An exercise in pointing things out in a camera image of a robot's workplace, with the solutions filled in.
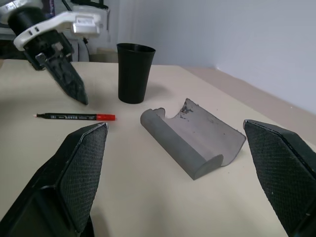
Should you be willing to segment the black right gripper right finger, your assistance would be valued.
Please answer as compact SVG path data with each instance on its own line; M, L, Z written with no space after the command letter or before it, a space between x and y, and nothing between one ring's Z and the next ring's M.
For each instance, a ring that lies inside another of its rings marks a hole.
M289 237L316 237L316 152L295 132L245 120L260 185Z

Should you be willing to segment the black marker with red cap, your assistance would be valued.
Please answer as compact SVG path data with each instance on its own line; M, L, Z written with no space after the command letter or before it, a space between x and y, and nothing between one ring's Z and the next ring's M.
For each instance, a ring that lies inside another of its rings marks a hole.
M95 121L115 121L115 115L107 114L67 114L67 113L44 113L36 114L35 118L58 119L58 120L95 120Z

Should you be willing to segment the white robot body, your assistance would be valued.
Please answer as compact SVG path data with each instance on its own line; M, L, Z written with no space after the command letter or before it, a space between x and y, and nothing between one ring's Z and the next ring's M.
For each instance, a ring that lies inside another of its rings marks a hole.
M108 31L108 20L106 17L109 16L110 9L104 4L104 0L61 0L61 2L68 11L93 13L101 17L101 21L98 25L100 33L98 35L76 35L79 47L79 61L89 62L89 53L96 49L94 43L97 42L97 40L94 39L99 38L104 32Z

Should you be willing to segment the open grey glasses case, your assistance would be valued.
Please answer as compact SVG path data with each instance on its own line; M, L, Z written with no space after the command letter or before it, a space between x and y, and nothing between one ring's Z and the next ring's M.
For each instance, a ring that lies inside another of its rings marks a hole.
M148 109L141 125L196 180L233 162L246 137L187 98L173 118L165 109Z

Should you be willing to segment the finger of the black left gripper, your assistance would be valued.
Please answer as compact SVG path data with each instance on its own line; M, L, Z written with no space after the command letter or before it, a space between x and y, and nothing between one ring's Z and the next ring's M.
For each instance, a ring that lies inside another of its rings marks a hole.
M44 53L40 53L36 56L36 60L46 68L65 94L88 105L84 82L64 55L47 57Z
M63 82L69 96L86 96L83 80L68 59L63 60Z

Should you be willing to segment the black plastic cup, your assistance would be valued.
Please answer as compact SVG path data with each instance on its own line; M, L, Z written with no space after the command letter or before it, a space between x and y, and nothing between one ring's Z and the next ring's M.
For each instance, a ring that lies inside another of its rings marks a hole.
M128 104L140 104L145 98L156 50L134 43L119 43L117 50L118 98Z

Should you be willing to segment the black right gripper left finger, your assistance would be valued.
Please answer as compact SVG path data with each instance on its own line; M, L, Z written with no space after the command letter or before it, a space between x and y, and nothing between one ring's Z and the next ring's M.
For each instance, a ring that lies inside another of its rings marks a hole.
M90 211L107 135L105 122L70 133L0 220L0 237L94 237Z

